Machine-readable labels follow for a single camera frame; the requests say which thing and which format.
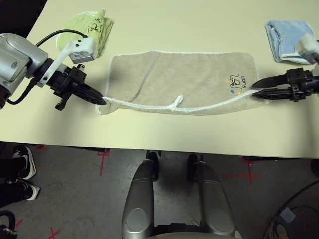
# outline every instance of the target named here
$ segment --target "gray carpet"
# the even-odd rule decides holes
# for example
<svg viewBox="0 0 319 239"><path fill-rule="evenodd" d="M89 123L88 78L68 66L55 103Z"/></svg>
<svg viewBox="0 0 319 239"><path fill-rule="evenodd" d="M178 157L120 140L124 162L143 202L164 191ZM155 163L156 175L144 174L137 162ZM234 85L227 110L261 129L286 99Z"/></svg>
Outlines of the gray carpet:
<svg viewBox="0 0 319 239"><path fill-rule="evenodd" d="M10 155L9 145L2 158ZM145 150L111 149L105 157L102 175L101 156L96 152L49 146L33 152L37 175L31 181L41 187L35 201L11 204L19 238L56 239L121 238L121 216L133 174L145 158ZM186 181L189 153L163 152L159 180L154 183L155 224L199 221L198 204ZM269 217L291 195L315 181L310 160L258 161L250 166L239 156L205 154L222 181L237 229L245 239L259 239ZM313 187L291 206L318 204L319 187ZM294 210L296 219L288 228L291 238L318 238L318 216L308 208Z"/></svg>

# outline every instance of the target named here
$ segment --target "green cloth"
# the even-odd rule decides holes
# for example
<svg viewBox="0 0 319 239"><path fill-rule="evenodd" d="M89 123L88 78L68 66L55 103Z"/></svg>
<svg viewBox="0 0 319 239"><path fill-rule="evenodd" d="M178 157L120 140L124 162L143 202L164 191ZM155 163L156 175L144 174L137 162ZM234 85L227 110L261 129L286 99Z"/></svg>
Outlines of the green cloth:
<svg viewBox="0 0 319 239"><path fill-rule="evenodd" d="M83 12L74 16L63 28L77 30L93 37L96 42L97 57L99 57L113 25L112 20L104 17L104 15L105 9L99 12ZM80 35L74 33L63 33L58 36L56 46L61 51L70 41L81 38Z"/></svg>

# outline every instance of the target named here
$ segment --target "black cable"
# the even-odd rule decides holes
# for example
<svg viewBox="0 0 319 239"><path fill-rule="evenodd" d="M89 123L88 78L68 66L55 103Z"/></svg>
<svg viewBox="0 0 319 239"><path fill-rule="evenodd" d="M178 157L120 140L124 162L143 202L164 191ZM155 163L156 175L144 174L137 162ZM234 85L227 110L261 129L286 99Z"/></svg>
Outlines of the black cable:
<svg viewBox="0 0 319 239"><path fill-rule="evenodd" d="M54 37L55 35L57 34L60 34L60 33L75 33L75 34L78 34L80 36L82 36L83 38L87 38L88 36L87 35L84 35L82 32L79 32L79 31L75 31L75 30L70 30L70 29L65 29L65 30L59 30L59 31L56 31L54 33L51 33L50 35L46 36L45 38L43 38L41 41L39 41L36 46L40 46L42 45L43 43L45 43L47 40L49 40L50 38Z"/></svg>
<svg viewBox="0 0 319 239"><path fill-rule="evenodd" d="M54 33L51 33L50 35L48 35L45 38L43 38L41 41L39 41L36 44L36 46L39 47L40 45L42 45L43 43L45 43L47 40L49 40L50 38L54 37L55 35L60 34L60 33L66 33L66 32L78 34L78 35L82 36L83 38L87 38L88 37L87 35L83 34L82 32L75 31L75 30L70 30L70 29L59 30L59 31L55 31ZM12 104L12 105L19 104L29 94L29 92L37 84L37 82L38 82L38 80L33 78L30 81L29 85L25 88L25 90L23 91L21 96L16 101L12 101L10 99L7 99L7 102Z"/></svg>
<svg viewBox="0 0 319 239"><path fill-rule="evenodd" d="M23 93L21 94L21 96L16 100L16 101L12 101L10 99L7 99L7 102L12 104L12 105L16 105L19 104L26 96L27 94L31 91L31 89L38 83L38 79L37 78L32 78L31 81L29 82L28 86L25 88L25 90L23 91Z"/></svg>
<svg viewBox="0 0 319 239"><path fill-rule="evenodd" d="M279 209L276 211L276 213L270 218L270 220L269 220L269 222L268 222L268 225L267 225L267 227L266 227L266 230L265 230L264 235L263 235L262 238L263 238L263 239L265 238L265 236L266 236L266 234L267 234L267 232L268 232L268 229L269 229L271 223L273 222L275 216L278 215L278 214L281 212L281 210L283 210L293 199L295 199L297 196L299 196L303 191L307 190L308 188L310 188L310 187L312 187L312 186L314 186L314 185L316 185L316 184L318 184L318 183L319 183L319 179L316 180L316 181L314 181L314 182L312 182L311 184L305 186L304 188L302 188L301 190L299 190L298 192L296 192L293 196L291 196L290 198L288 198L288 200L285 201L285 203L284 203L281 207L279 207Z"/></svg>
<svg viewBox="0 0 319 239"><path fill-rule="evenodd" d="M309 208L309 209L313 210L315 213L319 213L316 209L314 209L313 207L311 207L309 205L302 205L302 206L292 207L292 208L290 208L290 210L294 210L294 209L297 209L297 208Z"/></svg>

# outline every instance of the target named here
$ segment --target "light blue cloth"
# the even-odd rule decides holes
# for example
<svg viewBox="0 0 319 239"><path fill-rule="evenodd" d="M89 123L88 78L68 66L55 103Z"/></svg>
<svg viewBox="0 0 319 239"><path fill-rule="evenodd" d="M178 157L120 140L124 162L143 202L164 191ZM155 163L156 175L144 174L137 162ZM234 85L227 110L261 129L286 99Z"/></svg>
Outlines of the light blue cloth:
<svg viewBox="0 0 319 239"><path fill-rule="evenodd" d="M275 61L292 61L300 64L309 64L295 50L295 44L301 37L309 33L314 35L314 31L305 21L279 21L271 20L265 25L269 44Z"/></svg>

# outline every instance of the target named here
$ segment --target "beige table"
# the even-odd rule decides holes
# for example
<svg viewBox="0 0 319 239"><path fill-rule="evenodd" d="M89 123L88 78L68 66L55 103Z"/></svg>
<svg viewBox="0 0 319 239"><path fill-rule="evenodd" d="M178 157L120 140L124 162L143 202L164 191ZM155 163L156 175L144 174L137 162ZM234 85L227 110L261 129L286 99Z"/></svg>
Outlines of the beige table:
<svg viewBox="0 0 319 239"><path fill-rule="evenodd" d="M103 55L86 63L87 83L101 92L115 54L148 50L249 52L260 77L299 65L275 63L264 24L305 20L318 32L318 0L49 0L29 35L37 43L83 11L107 10L114 21ZM42 47L51 58L52 39ZM27 82L20 86L17 98ZM19 105L0 111L0 141L87 147L157 149L236 155L319 157L319 101L267 106L214 116L144 113L130 109L99 116L95 106L71 97L63 111L48 88L36 87Z"/></svg>

